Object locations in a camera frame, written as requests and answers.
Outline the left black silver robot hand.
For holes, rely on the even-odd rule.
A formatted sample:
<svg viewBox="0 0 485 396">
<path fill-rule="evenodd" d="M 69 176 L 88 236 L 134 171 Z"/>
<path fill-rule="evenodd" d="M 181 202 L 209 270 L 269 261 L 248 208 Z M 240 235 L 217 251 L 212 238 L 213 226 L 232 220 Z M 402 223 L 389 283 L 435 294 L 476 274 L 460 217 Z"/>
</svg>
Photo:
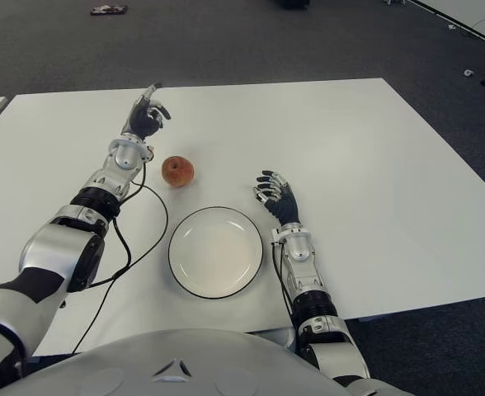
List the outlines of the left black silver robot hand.
<svg viewBox="0 0 485 396">
<path fill-rule="evenodd" d="M 122 128 L 122 134 L 132 134 L 145 139 L 163 128 L 163 122 L 172 117 L 166 107 L 152 99 L 153 94 L 162 88 L 160 82 L 149 85 L 134 102 Z"/>
</svg>

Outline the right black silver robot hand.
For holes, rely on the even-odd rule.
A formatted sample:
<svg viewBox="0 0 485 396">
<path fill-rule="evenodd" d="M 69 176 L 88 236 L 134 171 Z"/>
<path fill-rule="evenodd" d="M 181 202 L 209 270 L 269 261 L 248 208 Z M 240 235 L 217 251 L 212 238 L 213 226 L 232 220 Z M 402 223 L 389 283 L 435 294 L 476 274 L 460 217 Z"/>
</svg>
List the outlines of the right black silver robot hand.
<svg viewBox="0 0 485 396">
<path fill-rule="evenodd" d="M 300 224 L 294 193 L 287 180 L 278 172 L 262 171 L 257 177 L 253 193 L 257 201 L 279 221 L 281 226 Z"/>
</svg>

